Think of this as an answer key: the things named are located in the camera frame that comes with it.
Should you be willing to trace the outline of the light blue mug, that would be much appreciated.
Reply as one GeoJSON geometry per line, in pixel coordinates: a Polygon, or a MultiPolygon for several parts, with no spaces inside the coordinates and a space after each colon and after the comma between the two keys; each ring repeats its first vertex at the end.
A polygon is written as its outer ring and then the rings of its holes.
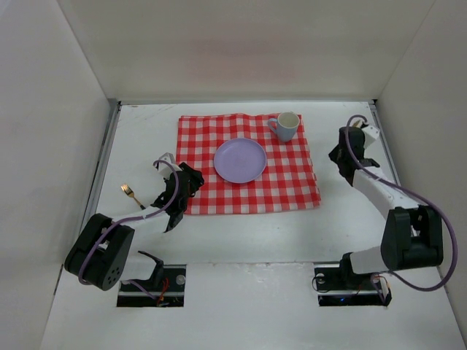
{"type": "Polygon", "coordinates": [[[292,112],[280,113],[267,121],[269,129],[281,142],[289,142],[296,134],[300,125],[300,117],[292,112]]]}

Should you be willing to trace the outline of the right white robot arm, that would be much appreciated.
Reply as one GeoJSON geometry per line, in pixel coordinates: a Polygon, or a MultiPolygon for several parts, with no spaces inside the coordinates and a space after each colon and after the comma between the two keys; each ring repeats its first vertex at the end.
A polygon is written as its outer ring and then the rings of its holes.
{"type": "Polygon", "coordinates": [[[347,280],[358,275],[437,266],[444,259],[439,213],[390,186],[380,165],[365,157],[368,139],[378,137],[378,131],[341,127],[339,143],[329,153],[339,174],[385,219],[380,245],[343,255],[339,267],[347,280]]]}

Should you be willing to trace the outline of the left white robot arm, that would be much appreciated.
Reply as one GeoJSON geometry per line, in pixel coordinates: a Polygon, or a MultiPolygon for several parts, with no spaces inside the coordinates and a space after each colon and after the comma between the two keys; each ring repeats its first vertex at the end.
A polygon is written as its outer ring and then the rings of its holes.
{"type": "Polygon", "coordinates": [[[189,201],[204,185],[200,171],[176,164],[169,154],[153,163],[163,178],[164,191],[149,206],[126,217],[92,215],[66,256],[64,269],[83,285],[102,291],[123,279],[137,224],[148,224],[149,238],[168,233],[183,219],[189,201]]]}

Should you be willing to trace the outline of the gold fork green handle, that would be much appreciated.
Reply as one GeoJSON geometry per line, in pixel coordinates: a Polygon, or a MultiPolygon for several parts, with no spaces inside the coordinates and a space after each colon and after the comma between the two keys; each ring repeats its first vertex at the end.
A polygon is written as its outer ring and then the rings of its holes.
{"type": "Polygon", "coordinates": [[[146,209],[146,207],[136,198],[134,191],[127,184],[122,184],[120,188],[129,198],[132,198],[137,203],[141,210],[146,209]]]}

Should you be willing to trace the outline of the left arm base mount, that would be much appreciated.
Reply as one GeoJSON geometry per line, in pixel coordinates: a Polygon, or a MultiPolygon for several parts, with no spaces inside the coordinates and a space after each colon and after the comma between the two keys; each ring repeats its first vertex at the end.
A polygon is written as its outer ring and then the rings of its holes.
{"type": "Polygon", "coordinates": [[[125,266],[118,287],[118,308],[181,308],[185,303],[187,266],[167,265],[138,251],[125,266]]]}

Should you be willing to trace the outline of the purple plastic plate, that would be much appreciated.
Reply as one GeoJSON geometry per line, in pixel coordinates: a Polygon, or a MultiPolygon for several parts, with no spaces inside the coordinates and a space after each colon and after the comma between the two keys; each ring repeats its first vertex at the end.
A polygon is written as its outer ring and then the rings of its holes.
{"type": "Polygon", "coordinates": [[[213,162],[222,179],[234,184],[246,184],[264,172],[267,156],[258,142],[237,138],[224,142],[215,152],[213,162]]]}

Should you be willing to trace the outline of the red white checkered cloth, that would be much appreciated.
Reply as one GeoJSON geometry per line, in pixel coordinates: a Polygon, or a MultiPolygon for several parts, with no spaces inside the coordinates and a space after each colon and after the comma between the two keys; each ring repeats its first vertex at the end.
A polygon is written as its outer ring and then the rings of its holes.
{"type": "Polygon", "coordinates": [[[279,139],[278,114],[183,115],[176,159],[200,171],[204,184],[191,215],[266,214],[320,205],[302,116],[290,141],[279,139]]]}

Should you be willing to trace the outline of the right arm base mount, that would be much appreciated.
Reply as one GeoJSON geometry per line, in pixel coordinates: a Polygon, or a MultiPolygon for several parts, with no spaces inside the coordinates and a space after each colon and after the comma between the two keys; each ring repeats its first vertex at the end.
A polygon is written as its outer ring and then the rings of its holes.
{"type": "Polygon", "coordinates": [[[317,293],[320,307],[388,307],[393,299],[384,276],[353,272],[350,253],[346,253],[338,262],[316,264],[312,287],[317,293]]]}

